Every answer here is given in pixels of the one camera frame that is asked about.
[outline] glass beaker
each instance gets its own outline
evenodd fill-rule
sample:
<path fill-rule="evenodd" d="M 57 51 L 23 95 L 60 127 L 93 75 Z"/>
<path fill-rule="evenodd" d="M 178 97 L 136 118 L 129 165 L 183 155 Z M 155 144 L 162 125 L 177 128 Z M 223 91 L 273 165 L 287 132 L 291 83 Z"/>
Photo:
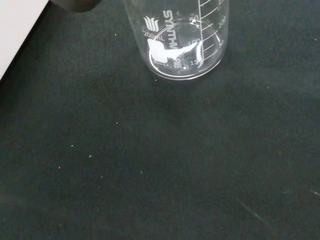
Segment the glass beaker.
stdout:
<path fill-rule="evenodd" d="M 141 56 L 157 75 L 189 80 L 212 70 L 228 40 L 229 0 L 123 0 Z"/>

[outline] dark green surface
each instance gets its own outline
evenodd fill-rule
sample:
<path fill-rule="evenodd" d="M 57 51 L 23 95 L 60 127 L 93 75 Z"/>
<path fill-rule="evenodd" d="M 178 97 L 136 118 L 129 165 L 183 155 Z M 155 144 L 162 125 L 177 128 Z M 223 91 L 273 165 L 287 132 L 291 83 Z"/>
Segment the dark green surface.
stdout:
<path fill-rule="evenodd" d="M 51 5 L 5 75 L 0 239 L 320 239 L 319 1 L 231 1 L 191 82 L 150 73 L 125 16 Z"/>

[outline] clear glass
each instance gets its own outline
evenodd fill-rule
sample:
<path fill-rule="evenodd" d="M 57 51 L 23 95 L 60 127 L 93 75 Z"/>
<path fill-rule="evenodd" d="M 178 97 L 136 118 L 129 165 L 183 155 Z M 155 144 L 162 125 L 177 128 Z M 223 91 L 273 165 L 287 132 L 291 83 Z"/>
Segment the clear glass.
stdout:
<path fill-rule="evenodd" d="M 123 0 L 141 56 L 157 75 L 189 80 L 212 70 L 228 40 L 229 0 Z"/>

